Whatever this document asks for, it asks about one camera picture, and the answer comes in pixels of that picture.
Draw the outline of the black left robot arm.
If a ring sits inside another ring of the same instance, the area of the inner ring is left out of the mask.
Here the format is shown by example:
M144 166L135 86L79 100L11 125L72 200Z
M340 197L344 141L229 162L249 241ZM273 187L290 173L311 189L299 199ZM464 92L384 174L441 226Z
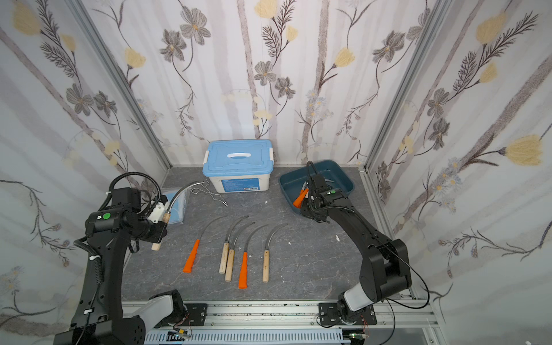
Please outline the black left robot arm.
M161 191L142 208L141 191L117 188L129 172L109 185L106 199L85 222L85 234L74 245L88 255L81 297L70 329L55 335L54 344L143 344L145 320L124 317L124 259L132 242L160 244L167 235L168 198Z

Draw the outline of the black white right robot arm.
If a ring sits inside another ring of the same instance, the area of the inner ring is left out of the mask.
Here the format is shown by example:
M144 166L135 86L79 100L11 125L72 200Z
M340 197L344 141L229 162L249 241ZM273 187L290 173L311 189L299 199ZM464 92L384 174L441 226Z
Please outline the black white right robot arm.
M359 282L343 292L337 303L339 318L345 323L356 321L362 313L382 300L390 300L412 286L408 249L400 239L391 240L352 205L348 196L331 188L314 163L306 163L308 196L300 214L318 223L335 221L353 241L362 256Z

